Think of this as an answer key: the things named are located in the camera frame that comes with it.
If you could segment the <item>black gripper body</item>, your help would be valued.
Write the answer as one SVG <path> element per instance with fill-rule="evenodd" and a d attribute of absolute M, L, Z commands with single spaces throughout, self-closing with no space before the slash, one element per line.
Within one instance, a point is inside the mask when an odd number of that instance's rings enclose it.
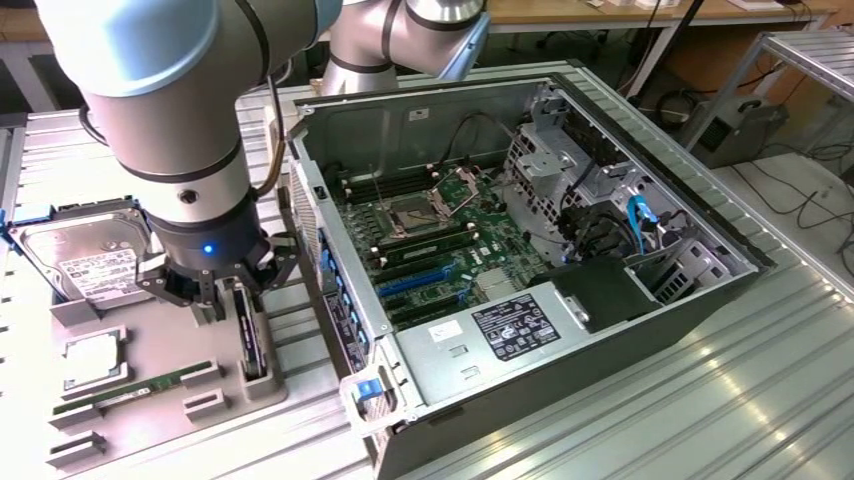
<path fill-rule="evenodd" d="M 228 273 L 237 264 L 253 266 L 260 262 L 268 253 L 268 240 L 254 200 L 248 191 L 222 215 L 201 222 L 176 223 L 145 212 L 170 268 L 181 275 L 197 277 L 202 271 Z"/>

